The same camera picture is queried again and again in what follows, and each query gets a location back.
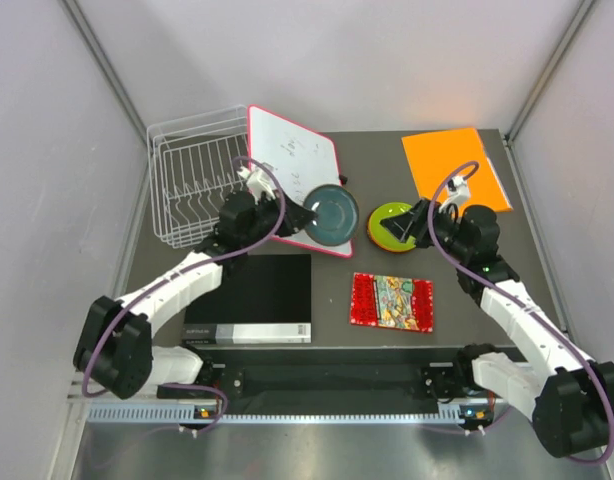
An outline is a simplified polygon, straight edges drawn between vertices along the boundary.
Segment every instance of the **yellow plate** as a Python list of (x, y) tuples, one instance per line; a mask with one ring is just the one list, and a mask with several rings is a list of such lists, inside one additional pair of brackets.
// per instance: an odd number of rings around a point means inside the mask
[(395, 217), (405, 213), (411, 205), (404, 202), (390, 202), (381, 205), (372, 212), (367, 221), (369, 238), (383, 250), (392, 253), (405, 253), (416, 247), (414, 237), (409, 237), (406, 243), (400, 243), (385, 227), (380, 224), (385, 218)]

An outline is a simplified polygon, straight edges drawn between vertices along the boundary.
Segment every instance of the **wire dish rack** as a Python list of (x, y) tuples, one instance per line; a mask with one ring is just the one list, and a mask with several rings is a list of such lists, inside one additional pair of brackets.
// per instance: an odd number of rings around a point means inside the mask
[(244, 188), (231, 160), (247, 155), (247, 109), (152, 125), (147, 149), (154, 233), (174, 248), (200, 243), (226, 196)]

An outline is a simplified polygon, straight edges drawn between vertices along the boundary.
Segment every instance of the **orange paper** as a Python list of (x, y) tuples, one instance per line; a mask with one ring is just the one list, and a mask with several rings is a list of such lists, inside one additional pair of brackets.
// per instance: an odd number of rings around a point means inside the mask
[[(476, 160), (480, 168), (467, 181), (471, 198), (460, 208), (460, 214), (469, 205), (486, 205), (496, 212), (512, 209), (475, 128), (411, 135), (403, 137), (403, 146), (420, 197), (431, 199), (452, 170)], [(446, 198), (445, 189), (439, 201), (442, 203)]]

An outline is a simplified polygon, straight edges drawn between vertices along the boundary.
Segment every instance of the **gray wall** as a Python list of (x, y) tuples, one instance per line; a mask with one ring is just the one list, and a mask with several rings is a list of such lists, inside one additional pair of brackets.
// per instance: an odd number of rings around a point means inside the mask
[(147, 124), (258, 103), (323, 131), (510, 126), (572, 0), (80, 0)]
[(144, 162), (59, 3), (0, 2), (0, 479), (46, 474)]
[(614, 361), (614, 2), (598, 2), (517, 142), (579, 343)]

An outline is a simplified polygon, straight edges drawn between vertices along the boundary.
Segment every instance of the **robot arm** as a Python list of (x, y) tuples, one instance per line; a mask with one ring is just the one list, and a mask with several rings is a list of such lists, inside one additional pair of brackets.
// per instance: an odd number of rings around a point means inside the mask
[[(280, 215), (277, 192), (259, 168), (242, 167), (247, 191), (227, 197), (214, 231), (185, 259), (149, 285), (116, 300), (101, 297), (90, 307), (74, 354), (74, 366), (85, 371), (103, 333), (119, 313), (133, 305), (115, 327), (94, 361), (91, 378), (121, 399), (146, 385), (191, 384), (201, 375), (203, 359), (183, 347), (152, 347), (156, 332), (199, 296), (218, 288), (243, 264), (246, 255), (212, 261), (261, 240)], [(285, 214), (276, 234), (293, 235), (314, 219), (315, 213), (287, 195)]]
[[(431, 207), (433, 227), (443, 250), (461, 267), (524, 305), (458, 270), (463, 291), (505, 330), (531, 366), (531, 370), (520, 368), (493, 345), (469, 345), (453, 362), (458, 383), (469, 390), (491, 390), (504, 398), (532, 422), (538, 439), (555, 457), (607, 444), (605, 409), (584, 366), (564, 348), (567, 338), (547, 319), (518, 274), (498, 254), (496, 214), (473, 205), (465, 209), (462, 219), (458, 218), (458, 207), (469, 198), (465, 180), (456, 176), (448, 182), (448, 199), (442, 205), (422, 199), (408, 212), (381, 222), (399, 241), (413, 236), (417, 248), (427, 248), (433, 244), (428, 224)], [(538, 323), (533, 317), (536, 314), (553, 328)], [(577, 347), (572, 349), (589, 362), (614, 412), (614, 364), (598, 364)]]

